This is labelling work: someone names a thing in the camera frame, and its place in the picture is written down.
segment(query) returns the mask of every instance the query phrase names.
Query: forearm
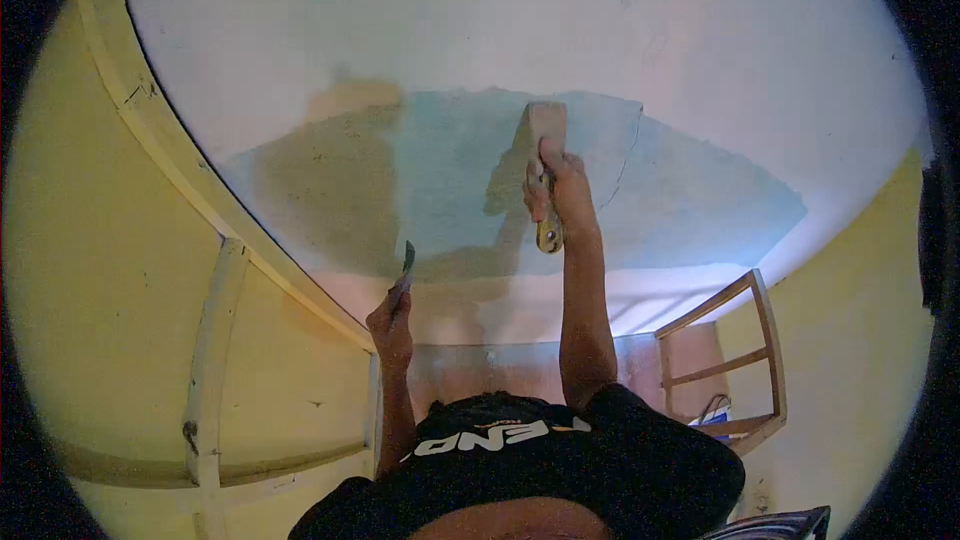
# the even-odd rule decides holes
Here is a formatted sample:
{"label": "forearm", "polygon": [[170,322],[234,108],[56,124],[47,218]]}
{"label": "forearm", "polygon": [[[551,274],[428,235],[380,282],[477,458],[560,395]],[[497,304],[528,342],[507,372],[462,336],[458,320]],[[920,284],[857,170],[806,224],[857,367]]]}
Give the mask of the forearm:
{"label": "forearm", "polygon": [[407,389],[407,371],[384,371],[383,383],[383,429],[380,439],[380,461],[376,466],[376,478],[397,469],[401,459],[414,450],[417,441],[417,424],[414,409],[410,404]]}
{"label": "forearm", "polygon": [[617,354],[607,316],[600,230],[591,226],[567,234],[563,245],[559,374],[566,403],[582,411],[594,392],[617,381]]}

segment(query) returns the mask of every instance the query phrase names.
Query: white wall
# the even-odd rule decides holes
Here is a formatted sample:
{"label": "white wall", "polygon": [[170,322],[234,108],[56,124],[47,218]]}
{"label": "white wall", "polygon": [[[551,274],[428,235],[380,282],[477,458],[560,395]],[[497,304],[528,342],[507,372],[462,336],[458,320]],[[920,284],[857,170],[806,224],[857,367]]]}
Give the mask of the white wall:
{"label": "white wall", "polygon": [[[926,133],[920,83],[882,0],[129,5],[164,92],[215,165],[298,129],[311,98],[343,78],[387,80],[403,92],[497,86],[643,102],[647,116],[745,155],[802,195],[806,218],[759,263],[771,284],[843,229]],[[310,269],[316,255],[303,238],[270,232]],[[743,270],[716,263],[611,271],[614,331],[653,329]],[[389,284],[324,267],[310,272],[361,319]],[[422,321],[418,339],[556,339],[559,276],[517,277],[495,292],[491,285],[503,286],[422,287],[414,302],[447,296],[470,307]]]}

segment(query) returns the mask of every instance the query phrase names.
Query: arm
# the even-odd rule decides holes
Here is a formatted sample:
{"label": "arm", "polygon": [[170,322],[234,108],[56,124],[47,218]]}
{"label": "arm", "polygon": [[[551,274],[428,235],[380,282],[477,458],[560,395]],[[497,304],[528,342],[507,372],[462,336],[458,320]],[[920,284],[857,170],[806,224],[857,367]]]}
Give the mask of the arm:
{"label": "arm", "polygon": [[400,295],[394,310],[392,295],[366,318],[373,344],[380,357],[380,379],[383,385],[383,434],[376,478],[397,469],[417,441],[417,424],[407,389],[407,368],[413,357],[410,335],[410,293]]}
{"label": "arm", "polygon": [[[555,177],[553,201],[563,225],[559,375],[566,403],[582,411],[597,390],[617,381],[617,354],[604,287],[603,238],[583,162],[562,153],[549,138],[540,142],[539,152],[543,166]],[[525,199],[537,222],[546,212],[549,196],[532,180],[536,175],[528,175]]]}

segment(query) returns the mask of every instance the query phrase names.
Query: person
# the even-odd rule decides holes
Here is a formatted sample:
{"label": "person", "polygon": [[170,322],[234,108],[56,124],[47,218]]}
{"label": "person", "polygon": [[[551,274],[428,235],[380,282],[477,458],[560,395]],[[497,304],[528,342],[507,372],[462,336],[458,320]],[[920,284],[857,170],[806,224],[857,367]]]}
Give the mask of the person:
{"label": "person", "polygon": [[553,195],[532,163],[524,202],[539,222],[552,198],[562,225],[566,404],[501,391],[435,402],[415,424],[410,294],[397,303],[388,293],[366,318],[383,383],[375,479],[346,479],[300,518],[291,540],[695,538],[723,525],[736,505],[740,458],[617,382],[603,242],[584,164],[550,138],[538,150]]}

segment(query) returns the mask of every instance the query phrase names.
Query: hand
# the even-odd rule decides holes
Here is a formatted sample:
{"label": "hand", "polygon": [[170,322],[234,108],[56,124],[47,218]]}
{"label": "hand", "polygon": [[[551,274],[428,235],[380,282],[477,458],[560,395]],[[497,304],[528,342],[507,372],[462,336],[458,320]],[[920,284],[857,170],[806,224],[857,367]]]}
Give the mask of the hand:
{"label": "hand", "polygon": [[406,375],[410,359],[414,355],[414,340],[410,335],[410,292],[403,292],[395,299],[399,286],[387,291],[372,313],[366,316],[366,327],[373,337],[373,345],[380,357],[383,375]]}
{"label": "hand", "polygon": [[[541,138],[539,141],[540,162],[548,174],[553,174],[553,206],[563,224],[563,234],[568,238],[600,233],[597,224],[591,185],[584,171],[583,160],[575,154],[564,152],[555,141]],[[530,211],[534,223],[546,218],[550,194],[540,181],[536,161],[527,162],[527,179],[523,184],[523,203]]]}

